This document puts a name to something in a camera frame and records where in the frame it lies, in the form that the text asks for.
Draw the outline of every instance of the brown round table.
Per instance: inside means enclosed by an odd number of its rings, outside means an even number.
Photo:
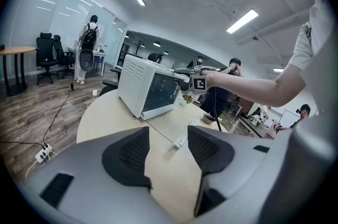
[[[6,84],[6,91],[8,96],[14,96],[21,94],[27,89],[27,84],[25,82],[25,74],[24,74],[24,64],[23,64],[23,55],[25,53],[34,52],[36,48],[31,46],[16,46],[16,47],[9,47],[5,48],[4,50],[0,51],[0,56],[3,56],[3,68],[4,68],[4,79]],[[19,82],[19,76],[17,74],[17,55],[20,54],[20,69],[21,69],[21,82]],[[8,83],[7,77],[7,65],[6,65],[6,56],[7,55],[14,55],[14,67],[15,67],[15,81],[16,84],[10,87]]]

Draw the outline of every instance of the hair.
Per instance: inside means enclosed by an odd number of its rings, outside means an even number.
[[[98,19],[97,15],[92,15],[91,18],[90,18],[90,22],[95,22],[96,23],[97,19]]]
[[[310,106],[308,104],[304,104],[304,105],[301,106],[301,112],[304,109],[306,109],[307,113],[310,114],[311,109],[310,109]]]
[[[242,64],[242,62],[241,62],[240,59],[238,59],[238,58],[232,58],[230,60],[230,62],[229,62],[229,65],[232,64],[233,62],[236,63],[236,64],[238,64],[239,66],[241,66],[241,64]]]

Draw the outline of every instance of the black table leg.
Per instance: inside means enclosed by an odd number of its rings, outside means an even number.
[[[22,81],[22,89],[25,90],[27,88],[25,81],[25,71],[23,65],[23,53],[20,54],[20,68],[21,68],[21,81]]]
[[[6,91],[7,94],[10,94],[10,85],[8,84],[8,78],[7,78],[7,63],[6,63],[6,56],[2,56],[3,58],[3,68],[4,68],[4,79],[5,79],[5,84],[6,84]]]
[[[17,54],[14,55],[14,68],[15,68],[15,81],[18,86],[20,86],[19,76],[17,74]]]

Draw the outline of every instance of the electrical outlet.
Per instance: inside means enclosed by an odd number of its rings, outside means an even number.
[[[46,160],[48,155],[52,152],[52,146],[47,144],[43,149],[41,149],[35,156],[36,161],[38,161],[40,164]]]

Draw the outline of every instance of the round table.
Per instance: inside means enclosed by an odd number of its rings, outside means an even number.
[[[95,100],[84,113],[77,134],[77,143],[103,137],[119,131],[148,126],[150,151],[145,163],[145,175],[152,182],[151,195],[179,223],[193,218],[200,185],[201,170],[187,142],[175,149],[168,135],[185,126],[186,122],[202,118],[205,112],[189,104],[144,121],[133,117],[118,96],[110,91]],[[199,125],[216,128],[216,123]]]
[[[16,46],[16,47],[9,47],[5,48],[4,50],[0,51],[0,56],[3,56],[3,70],[4,70],[4,79],[6,84],[6,91],[8,96],[14,96],[21,94],[27,89],[27,84],[25,82],[25,73],[24,73],[24,63],[23,63],[23,55],[25,53],[34,52],[36,48],[31,46]],[[19,76],[17,73],[17,55],[20,54],[20,69],[21,69],[21,82],[22,86],[19,82]],[[7,64],[6,64],[6,56],[7,55],[14,55],[14,67],[15,67],[15,85],[10,87],[8,83],[7,77]]]

